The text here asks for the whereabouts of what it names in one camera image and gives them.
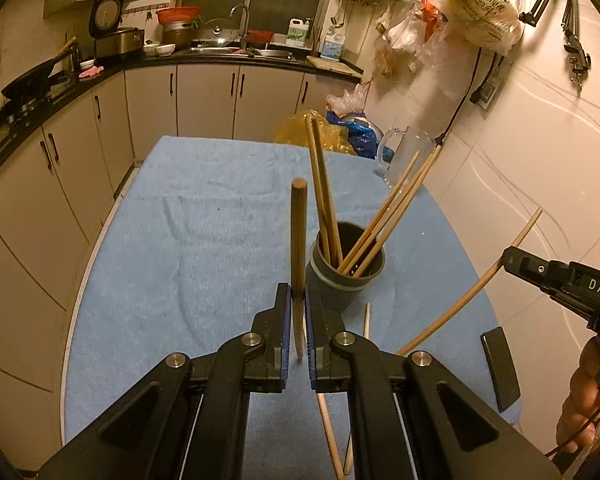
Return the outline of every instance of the wooden cutting board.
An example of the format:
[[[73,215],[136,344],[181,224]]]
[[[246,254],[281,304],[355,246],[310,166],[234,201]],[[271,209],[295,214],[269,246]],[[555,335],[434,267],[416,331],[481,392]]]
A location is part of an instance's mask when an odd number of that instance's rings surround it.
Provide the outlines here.
[[[307,56],[306,60],[316,68],[319,68],[320,70],[329,70],[330,72],[338,72],[340,74],[346,74],[362,79],[362,74],[360,72],[356,72],[349,66],[339,61],[336,61],[335,59],[328,59],[327,57]]]

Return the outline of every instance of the human hand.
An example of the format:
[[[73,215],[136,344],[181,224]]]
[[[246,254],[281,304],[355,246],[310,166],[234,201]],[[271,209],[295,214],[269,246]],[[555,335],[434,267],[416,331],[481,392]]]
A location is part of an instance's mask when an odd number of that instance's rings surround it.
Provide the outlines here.
[[[599,370],[600,353],[598,343],[594,337],[582,349],[580,365],[571,377],[571,393],[562,405],[562,416],[558,420],[555,431],[555,439],[558,445],[579,431],[599,408],[600,390],[595,380]],[[591,444],[595,435],[596,428],[591,423],[563,449],[568,453],[574,453],[580,447]]]

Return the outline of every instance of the chrome faucet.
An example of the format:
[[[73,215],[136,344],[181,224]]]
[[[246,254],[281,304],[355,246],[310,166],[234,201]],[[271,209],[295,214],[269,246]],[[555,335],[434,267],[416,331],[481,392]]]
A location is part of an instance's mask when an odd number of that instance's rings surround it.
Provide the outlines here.
[[[233,9],[231,9],[231,13],[229,14],[230,17],[234,16],[234,12],[236,11],[236,9],[244,9],[244,12],[246,14],[246,18],[244,20],[244,33],[240,37],[240,48],[243,50],[247,50],[247,35],[249,33],[249,7],[245,4],[236,5]]]

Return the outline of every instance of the black cable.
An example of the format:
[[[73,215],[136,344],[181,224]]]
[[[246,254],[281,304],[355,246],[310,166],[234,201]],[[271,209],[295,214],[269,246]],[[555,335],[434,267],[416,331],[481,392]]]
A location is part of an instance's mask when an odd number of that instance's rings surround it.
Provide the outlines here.
[[[462,108],[462,105],[464,104],[466,97],[469,95],[469,92],[471,91],[471,86],[474,84],[475,73],[478,72],[478,63],[480,63],[480,54],[481,53],[482,53],[482,47],[480,47],[478,49],[478,55],[475,57],[474,72],[471,74],[471,82],[469,83],[469,88],[466,90],[466,94],[464,94],[464,97],[460,100],[460,104],[458,105],[458,108],[456,108],[456,111],[454,112],[453,116],[451,117],[451,120],[449,121],[449,124],[447,125],[445,131],[442,132],[435,139],[433,139],[433,141],[436,143],[436,146],[439,146],[440,144],[445,142],[446,134],[449,133],[449,130],[451,129],[451,125],[456,120],[456,115],[458,115],[460,108]]]
[[[587,420],[583,426],[576,431],[574,434],[572,434],[567,440],[565,440],[562,444],[560,444],[559,446],[554,447],[549,453],[546,453],[544,456],[547,458],[551,458],[553,455],[555,455],[558,451],[560,451],[563,447],[567,446],[568,444],[570,444],[571,442],[573,442],[576,438],[578,438],[580,436],[580,434],[586,430],[589,427],[589,424],[591,424],[594,420],[596,420],[596,417],[600,414],[600,408],[598,408],[596,410],[596,412],[591,415],[589,417],[589,420]]]
[[[476,88],[474,90],[474,93],[471,94],[471,97],[469,97],[469,101],[471,101],[474,105],[477,104],[477,102],[480,100],[480,94],[482,94],[482,89],[484,88],[484,85],[487,83],[488,79],[491,77],[493,68],[496,66],[496,58],[497,57],[498,57],[498,54],[496,52],[494,52],[493,59],[491,60],[491,66],[489,67],[489,71],[487,72],[487,75],[484,76],[484,79],[480,83],[480,86],[478,86],[478,88]]]

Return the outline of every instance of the kitchen cabinet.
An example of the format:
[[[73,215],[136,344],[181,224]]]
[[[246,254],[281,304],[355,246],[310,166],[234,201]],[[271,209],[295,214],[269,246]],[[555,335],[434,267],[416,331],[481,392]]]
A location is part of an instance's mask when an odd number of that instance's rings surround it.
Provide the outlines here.
[[[355,83],[317,74],[304,74],[296,113],[315,110],[324,115],[327,95],[341,97],[344,91],[353,92]]]
[[[46,392],[0,370],[2,452],[16,468],[37,471],[60,447],[59,392]]]
[[[134,153],[142,161],[160,137],[178,135],[176,66],[127,70],[125,83]]]
[[[231,139],[234,134],[238,65],[178,66],[178,134]]]
[[[90,95],[60,110],[42,131],[69,206],[93,245],[113,208],[113,190]]]
[[[234,139],[273,142],[282,123],[296,113],[301,82],[302,72],[241,66]]]
[[[0,167],[0,237],[33,279],[72,310],[88,243],[62,192],[41,129]]]
[[[0,239],[0,369],[49,391],[59,387],[65,314]]]
[[[134,163],[125,93],[124,72],[107,79],[91,91],[100,145],[113,190],[118,189]]]

